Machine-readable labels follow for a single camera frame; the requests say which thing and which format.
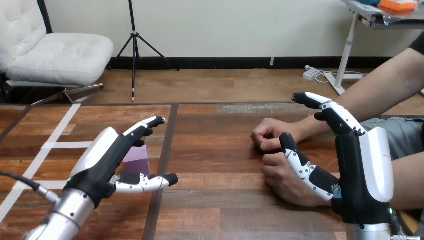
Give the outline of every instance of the wrist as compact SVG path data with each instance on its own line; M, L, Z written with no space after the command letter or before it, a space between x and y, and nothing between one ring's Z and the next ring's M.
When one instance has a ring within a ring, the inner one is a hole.
M307 118L297 122L296 126L299 132L299 136L297 138L298 143L331 131L330 127L325 121L316 120L314 115L310 115Z

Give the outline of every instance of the purple block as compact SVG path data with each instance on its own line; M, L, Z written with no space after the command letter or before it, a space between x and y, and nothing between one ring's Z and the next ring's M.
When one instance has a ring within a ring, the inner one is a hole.
M123 159L125 172L136 174L150 174L149 158L147 157L147 146L133 146Z

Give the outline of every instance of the human thumb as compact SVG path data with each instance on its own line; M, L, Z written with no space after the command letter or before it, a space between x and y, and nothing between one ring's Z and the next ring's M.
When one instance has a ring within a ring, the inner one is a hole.
M260 149L262 149L262 151L272 151L276 149L281 149L280 139L268 139L260 145Z

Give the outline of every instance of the black cable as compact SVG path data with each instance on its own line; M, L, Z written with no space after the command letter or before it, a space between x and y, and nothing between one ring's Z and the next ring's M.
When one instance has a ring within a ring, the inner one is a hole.
M0 171L0 176L6 176L15 180L18 180L20 182L23 182L24 184L30 186L34 191L37 191L40 188L40 184L36 183L33 180L30 180L24 176L18 175L18 174L14 174L11 172L7 172L7 171Z

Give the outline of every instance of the tripod leg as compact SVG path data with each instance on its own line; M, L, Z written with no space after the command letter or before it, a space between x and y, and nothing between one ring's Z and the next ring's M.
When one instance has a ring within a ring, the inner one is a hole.
M126 41L125 45L123 46L122 50L119 52L118 56L116 58L119 58L122 54L122 52L125 50L125 48L128 46L128 44L130 43L131 39L133 39L133 35L131 34L131 36L129 37L128 41Z
M137 63L140 62L140 55L139 55L139 44L137 43L137 38L134 37L134 41L135 41L135 54L137 56Z
M132 99L136 100L136 39L132 42Z
M149 46L151 49L153 49L153 51L155 51L157 54L159 54L159 56L161 56L162 59L164 59L166 62L168 62L169 64L171 64L177 71L180 70L180 68L177 65L175 65L172 61L170 61L168 58L166 58L164 55L162 55L158 50L156 50L156 48L154 48L152 45L150 45L140 35L138 35L137 37L139 37L145 44L147 44L147 46Z

